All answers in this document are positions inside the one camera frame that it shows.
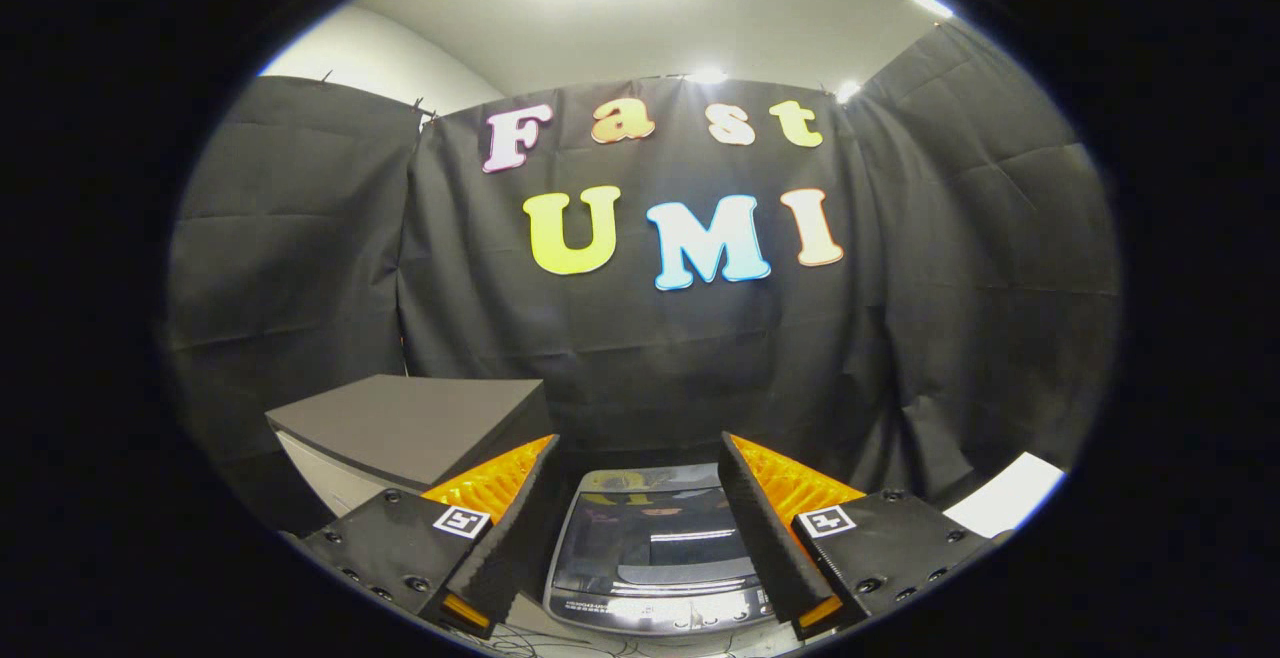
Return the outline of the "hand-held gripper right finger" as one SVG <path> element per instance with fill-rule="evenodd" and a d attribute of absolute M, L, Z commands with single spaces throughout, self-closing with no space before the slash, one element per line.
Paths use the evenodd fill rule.
<path fill-rule="evenodd" d="M 910 606 L 996 542 L 910 492 L 860 492 L 723 433 L 717 471 L 774 617 L 808 640 Z"/>

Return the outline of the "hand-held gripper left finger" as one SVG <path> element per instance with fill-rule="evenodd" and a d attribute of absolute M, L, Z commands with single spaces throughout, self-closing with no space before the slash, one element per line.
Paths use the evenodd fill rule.
<path fill-rule="evenodd" d="M 426 492 L 385 489 L 298 548 L 384 607 L 488 639 L 544 568 L 562 502 L 561 435 L 550 434 Z"/>

